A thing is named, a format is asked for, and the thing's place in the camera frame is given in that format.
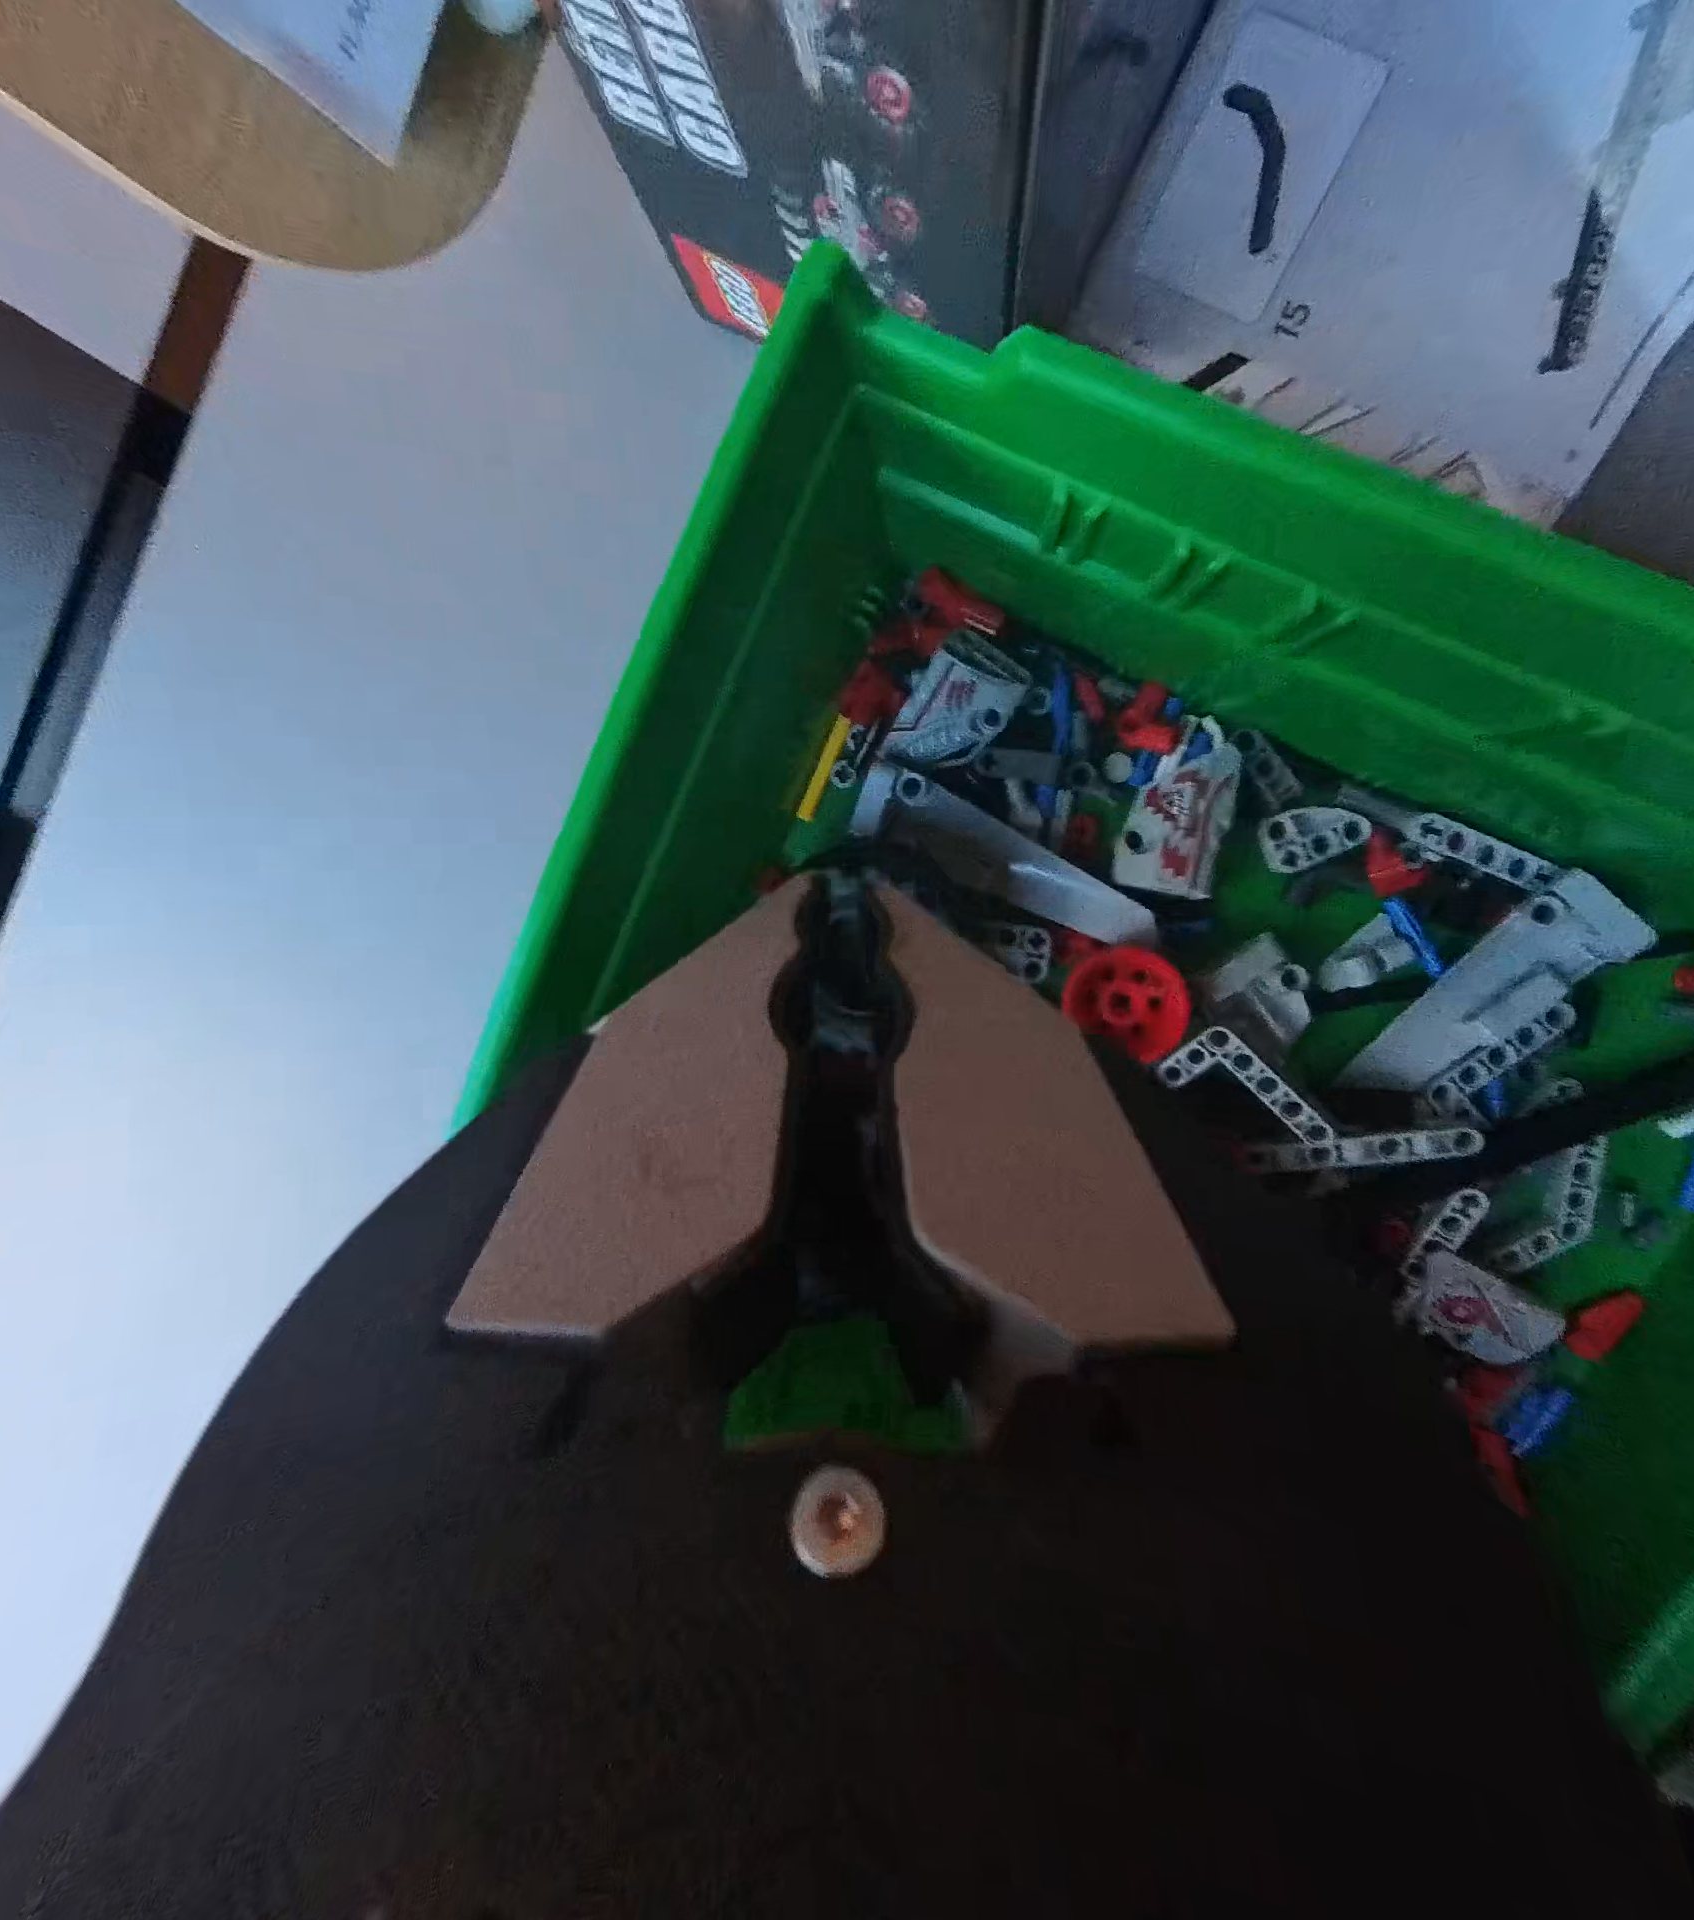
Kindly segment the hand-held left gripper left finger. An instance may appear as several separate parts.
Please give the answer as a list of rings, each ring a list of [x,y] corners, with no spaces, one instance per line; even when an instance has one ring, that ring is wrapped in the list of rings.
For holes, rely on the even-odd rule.
[[[806,1076],[791,994],[825,916],[821,880],[791,880],[604,1017],[451,1333],[593,1345],[762,1241]]]

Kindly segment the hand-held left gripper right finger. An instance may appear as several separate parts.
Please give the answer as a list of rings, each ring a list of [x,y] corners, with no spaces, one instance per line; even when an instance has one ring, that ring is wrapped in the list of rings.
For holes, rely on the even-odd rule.
[[[893,881],[850,875],[840,898],[908,1365],[1007,1411],[1096,1362],[1231,1350],[1237,1316],[1075,1024]]]

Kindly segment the green plastic bin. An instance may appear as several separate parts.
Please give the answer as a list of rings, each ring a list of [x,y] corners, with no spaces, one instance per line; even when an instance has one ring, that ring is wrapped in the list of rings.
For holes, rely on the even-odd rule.
[[[847,832],[845,799],[813,828],[796,802],[834,693],[932,564],[1116,690],[1162,690],[1182,729],[1211,717],[1328,788],[1430,808],[1447,828],[1385,828],[1428,862],[1486,829],[1694,935],[1692,585],[1030,327],[949,340],[825,245],[647,611],[463,1119]],[[1563,1359],[1515,1416],[1604,1703],[1647,1754],[1694,1719],[1694,1143],[1623,1123],[1620,1089],[1694,1087],[1694,1025],[1654,1009],[1674,967],[1640,953],[1555,994],[1595,1034],[1559,1067],[1604,1113],[1604,1188],[1668,1227],[1551,1260],[1546,1295],[1636,1292],[1644,1330]]]

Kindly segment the pile of lego pieces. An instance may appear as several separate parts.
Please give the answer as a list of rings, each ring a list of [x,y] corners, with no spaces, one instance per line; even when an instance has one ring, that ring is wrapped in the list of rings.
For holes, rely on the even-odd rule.
[[[858,853],[1060,1014],[1101,948],[1168,957],[1191,1034],[1131,1061],[1334,1211],[1522,1509],[1694,1227],[1694,924],[944,567],[853,620],[795,847]]]

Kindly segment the red lego wheel hub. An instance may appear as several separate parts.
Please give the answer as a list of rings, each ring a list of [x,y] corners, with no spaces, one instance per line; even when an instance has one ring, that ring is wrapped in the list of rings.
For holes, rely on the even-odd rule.
[[[1107,945],[1081,957],[1060,990],[1062,1014],[1090,1040],[1155,1065],[1185,1046],[1196,1017],[1193,988],[1174,961],[1144,945]]]

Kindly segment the black lego set box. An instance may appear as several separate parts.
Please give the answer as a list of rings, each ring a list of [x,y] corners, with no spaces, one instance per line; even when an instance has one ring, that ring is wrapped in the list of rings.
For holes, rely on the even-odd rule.
[[[1047,4],[564,2],[594,115],[700,315],[767,338],[833,242],[893,312],[1011,327]]]

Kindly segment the lego instruction booklet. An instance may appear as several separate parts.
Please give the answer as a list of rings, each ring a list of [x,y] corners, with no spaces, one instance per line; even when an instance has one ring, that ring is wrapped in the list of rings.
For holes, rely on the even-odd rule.
[[[1248,2],[1066,333],[1546,525],[1692,323],[1694,2]]]

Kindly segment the light wooden table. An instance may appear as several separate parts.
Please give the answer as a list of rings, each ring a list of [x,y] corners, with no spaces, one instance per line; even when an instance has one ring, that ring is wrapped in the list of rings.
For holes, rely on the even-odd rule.
[[[448,4],[393,156],[184,4],[0,2],[0,103],[193,236],[256,262],[383,273],[494,198],[553,34]]]

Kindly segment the white paper sheet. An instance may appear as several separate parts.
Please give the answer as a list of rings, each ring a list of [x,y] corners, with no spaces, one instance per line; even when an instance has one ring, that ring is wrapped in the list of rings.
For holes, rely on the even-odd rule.
[[[395,163],[443,2],[182,2],[358,148]]]

